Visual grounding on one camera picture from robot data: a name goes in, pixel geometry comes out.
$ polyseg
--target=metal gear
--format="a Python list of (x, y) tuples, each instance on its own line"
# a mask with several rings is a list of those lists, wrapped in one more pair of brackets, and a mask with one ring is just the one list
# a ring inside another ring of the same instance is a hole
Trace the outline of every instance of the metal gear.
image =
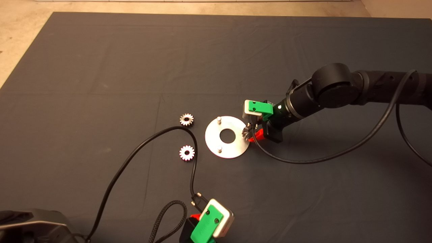
[(180, 124), (185, 127), (189, 127), (194, 123), (194, 116), (191, 114), (183, 114), (180, 117)]
[(195, 149), (189, 145), (183, 146), (179, 151), (180, 158), (184, 161), (190, 161), (195, 156)]

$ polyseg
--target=cable connector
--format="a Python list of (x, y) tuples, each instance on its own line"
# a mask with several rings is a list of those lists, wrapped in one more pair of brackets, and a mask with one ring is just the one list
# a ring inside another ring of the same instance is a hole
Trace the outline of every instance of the cable connector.
[(204, 196), (201, 195), (201, 193), (197, 192), (195, 195), (192, 196), (192, 206), (194, 206), (200, 213), (204, 211), (207, 204), (209, 203), (209, 200), (207, 200)]

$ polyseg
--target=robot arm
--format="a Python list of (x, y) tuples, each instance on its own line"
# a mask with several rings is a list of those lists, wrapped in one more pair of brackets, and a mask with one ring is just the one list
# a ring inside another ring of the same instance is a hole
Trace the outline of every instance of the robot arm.
[[(294, 80), (284, 98), (273, 106), (273, 114), (261, 122), (264, 137), (281, 142), (284, 127), (324, 108), (390, 102), (404, 72), (350, 72), (341, 63), (326, 65), (299, 84)], [(404, 86), (399, 104), (423, 105), (432, 109), (432, 74), (414, 73)]]

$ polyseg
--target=green label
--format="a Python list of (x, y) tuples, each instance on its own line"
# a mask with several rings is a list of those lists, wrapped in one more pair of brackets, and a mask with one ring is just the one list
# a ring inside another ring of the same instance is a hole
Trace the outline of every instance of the green label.
[(208, 243), (222, 218), (223, 214), (213, 205), (210, 205), (207, 212), (204, 213), (203, 217), (192, 231), (192, 241), (194, 243)]

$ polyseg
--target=black cable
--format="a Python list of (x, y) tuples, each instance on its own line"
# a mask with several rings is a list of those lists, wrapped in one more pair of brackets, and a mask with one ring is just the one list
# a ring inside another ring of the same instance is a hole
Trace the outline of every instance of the black cable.
[(397, 127), (399, 128), (400, 135), (402, 136), (405, 143), (408, 145), (408, 147), (421, 159), (423, 162), (425, 162), (427, 165), (432, 167), (432, 163), (429, 162), (425, 157), (423, 157), (417, 150), (412, 146), (410, 141), (408, 140), (407, 136), (405, 135), (405, 132), (402, 128), (402, 123), (400, 122), (400, 114), (399, 114), (399, 104), (396, 104), (396, 122)]
[(120, 175), (122, 174), (122, 172), (124, 171), (124, 169), (126, 168), (126, 166), (129, 164), (129, 162), (133, 159), (133, 157), (138, 153), (139, 150), (141, 150), (146, 144), (148, 144), (149, 142), (151, 142), (153, 139), (169, 132), (169, 131), (173, 131), (173, 130), (183, 130), (186, 131), (191, 137), (192, 140), (194, 141), (194, 149), (195, 149), (195, 156), (193, 158), (194, 160), (194, 165), (192, 168), (192, 174), (191, 174), (191, 182), (190, 182), (190, 190), (191, 190), (191, 194), (192, 196), (195, 194), (194, 192), (194, 178), (195, 178), (195, 170), (197, 169), (197, 161), (198, 161), (198, 144), (197, 144), (197, 139), (195, 138), (194, 134), (187, 128), (181, 127), (181, 126), (174, 126), (174, 127), (170, 127), (167, 129), (164, 129), (158, 133), (155, 133), (154, 135), (150, 136), (149, 138), (147, 138), (146, 140), (144, 140), (140, 145), (138, 145), (133, 151), (132, 153), (130, 153), (130, 155), (127, 157), (127, 159), (125, 160), (125, 162), (123, 163), (123, 165), (120, 167), (120, 169), (117, 171), (117, 173), (115, 174), (114, 178), (111, 180), (111, 182), (108, 185), (108, 188), (105, 191), (104, 197), (102, 199), (101, 205), (99, 206), (99, 211), (98, 214), (96, 216), (95, 222), (93, 224), (93, 228), (90, 231), (89, 235), (87, 236), (86, 241), (90, 242), (93, 234), (96, 232), (96, 229), (99, 226), (99, 222), (102, 218), (102, 214), (104, 212), (105, 209), (105, 205), (107, 203), (109, 194), (111, 193), (112, 188), (114, 187), (114, 184), (117, 182), (118, 178), (120, 177)]
[(180, 206), (183, 207), (183, 217), (181, 218), (180, 223), (178, 223), (178, 225), (173, 230), (171, 230), (170, 232), (168, 232), (164, 236), (160, 237), (156, 241), (156, 243), (160, 243), (160, 242), (166, 240), (168, 237), (170, 237), (175, 232), (177, 232), (181, 228), (181, 226), (184, 224), (184, 222), (186, 221), (186, 215), (187, 215), (186, 204), (184, 204), (184, 202), (179, 201), (179, 200), (174, 200), (174, 201), (169, 202), (167, 205), (165, 205), (165, 207), (162, 208), (161, 212), (159, 213), (158, 217), (156, 218), (156, 222), (153, 225), (152, 233), (150, 234), (150, 238), (149, 238), (148, 243), (153, 243), (153, 241), (155, 241), (155, 237), (156, 237), (156, 234), (158, 233), (159, 225), (162, 221), (163, 215), (172, 205), (175, 205), (175, 204), (179, 204)]
[(385, 110), (383, 116), (382, 116), (381, 119), (378, 121), (378, 123), (375, 125), (375, 127), (374, 127), (370, 132), (369, 132), (369, 134), (366, 135), (366, 137), (364, 137), (362, 140), (360, 140), (360, 142), (356, 143), (355, 145), (353, 145), (353, 146), (351, 146), (351, 147), (349, 147), (349, 148), (347, 148), (347, 149), (345, 149), (345, 150), (343, 150), (343, 151), (341, 151), (341, 152), (338, 152), (338, 153), (335, 153), (335, 154), (333, 154), (333, 155), (330, 155), (330, 156), (327, 156), (327, 157), (323, 157), (323, 158), (320, 158), (320, 159), (315, 159), (315, 160), (289, 160), (289, 159), (280, 158), (280, 157), (277, 157), (277, 156), (275, 156), (275, 155), (272, 155), (270, 152), (266, 151), (266, 150), (265, 150), (265, 149), (264, 149), (264, 148), (259, 144), (257, 138), (255, 137), (255, 125), (252, 125), (252, 127), (253, 127), (253, 128), (252, 128), (252, 136), (253, 136), (253, 138), (254, 138), (254, 141), (255, 141), (255, 143), (257, 144), (257, 146), (258, 146), (258, 147), (259, 147), (259, 148), (260, 148), (260, 149), (261, 149), (265, 154), (267, 154), (268, 156), (270, 156), (270, 157), (272, 157), (272, 158), (274, 158), (274, 159), (276, 159), (276, 160), (279, 160), (279, 161), (281, 161), (281, 162), (284, 162), (284, 163), (290, 163), (290, 164), (314, 164), (314, 163), (319, 163), (319, 162), (324, 162), (324, 161), (327, 161), (327, 160), (331, 160), (331, 159), (334, 159), (334, 158), (336, 158), (336, 157), (342, 156), (342, 155), (344, 155), (344, 154), (346, 154), (346, 153), (349, 153), (349, 152), (351, 152), (351, 151), (353, 151), (353, 150), (359, 148), (359, 147), (362, 146), (363, 144), (365, 144), (367, 141), (369, 141), (369, 140), (370, 140), (370, 139), (371, 139), (371, 138), (372, 138), (372, 137), (373, 137), (373, 136), (378, 132), (378, 130), (382, 127), (382, 125), (385, 123), (385, 121), (387, 120), (387, 118), (390, 116), (391, 111), (392, 111), (394, 105), (396, 104), (397, 99), (399, 98), (400, 93), (402, 92), (402, 89), (403, 89), (405, 83), (408, 81), (409, 77), (410, 77), (414, 72), (416, 72), (416, 71), (415, 71), (415, 70), (410, 70), (410, 71), (407, 72), (407, 73), (405, 74), (405, 76), (402, 78), (402, 80), (401, 80), (400, 83), (398, 84), (398, 86), (397, 86), (397, 88), (396, 88), (396, 90), (395, 90), (395, 92), (394, 92), (394, 95), (393, 95), (393, 97), (391, 98), (391, 101), (390, 101), (390, 103), (388, 104), (387, 109)]

